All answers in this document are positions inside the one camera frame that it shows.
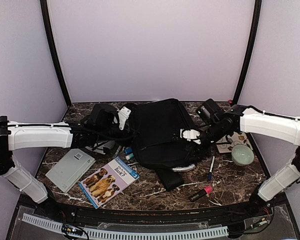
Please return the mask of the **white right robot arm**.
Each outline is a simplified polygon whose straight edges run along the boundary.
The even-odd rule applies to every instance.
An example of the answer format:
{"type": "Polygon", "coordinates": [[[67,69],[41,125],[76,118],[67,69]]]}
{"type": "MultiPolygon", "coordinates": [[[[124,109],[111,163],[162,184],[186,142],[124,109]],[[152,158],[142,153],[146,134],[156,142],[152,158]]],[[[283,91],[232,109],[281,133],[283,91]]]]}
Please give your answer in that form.
{"type": "Polygon", "coordinates": [[[228,110],[217,106],[204,107],[199,113],[207,123],[205,130],[182,127],[179,137],[196,144],[203,150],[222,137],[245,133],[291,144],[295,152],[270,178],[265,180],[245,205],[245,213],[256,217],[272,200],[294,183],[300,181],[300,116],[288,116],[260,110],[252,105],[235,104],[228,110]]]}

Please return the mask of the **black student backpack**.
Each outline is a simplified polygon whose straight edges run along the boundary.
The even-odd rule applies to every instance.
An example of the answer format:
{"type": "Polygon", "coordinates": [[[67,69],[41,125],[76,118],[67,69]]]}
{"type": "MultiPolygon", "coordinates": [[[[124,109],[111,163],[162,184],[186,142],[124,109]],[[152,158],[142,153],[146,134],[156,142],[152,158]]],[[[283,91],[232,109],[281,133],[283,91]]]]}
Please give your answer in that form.
{"type": "Polygon", "coordinates": [[[183,185],[183,177],[173,169],[201,159],[197,144],[180,137],[181,130],[196,129],[184,105],[174,98],[138,104],[128,123],[136,131],[131,148],[138,163],[154,170],[167,191],[183,185]]]}

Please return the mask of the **dog picture book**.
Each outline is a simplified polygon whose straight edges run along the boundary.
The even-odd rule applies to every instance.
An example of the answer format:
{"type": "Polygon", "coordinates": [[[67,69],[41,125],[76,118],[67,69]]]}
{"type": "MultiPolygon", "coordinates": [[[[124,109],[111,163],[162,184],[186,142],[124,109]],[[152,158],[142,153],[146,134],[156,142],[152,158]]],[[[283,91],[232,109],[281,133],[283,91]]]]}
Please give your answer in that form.
{"type": "Polygon", "coordinates": [[[137,172],[116,157],[82,180],[79,186],[93,207],[98,209],[139,178],[137,172]]]}

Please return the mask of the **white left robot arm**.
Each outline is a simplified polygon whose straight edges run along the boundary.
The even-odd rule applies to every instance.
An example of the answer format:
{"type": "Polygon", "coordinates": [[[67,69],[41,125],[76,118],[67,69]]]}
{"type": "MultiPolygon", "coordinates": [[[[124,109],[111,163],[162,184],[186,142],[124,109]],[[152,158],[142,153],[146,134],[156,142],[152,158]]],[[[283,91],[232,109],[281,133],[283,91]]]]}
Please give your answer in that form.
{"type": "Polygon", "coordinates": [[[95,149],[101,140],[126,145],[134,133],[126,129],[132,110],[108,104],[96,104],[80,121],[57,123],[25,123],[0,116],[0,176],[28,195],[50,218],[57,218],[60,206],[48,188],[37,180],[14,157],[15,151],[29,149],[95,149]]]}

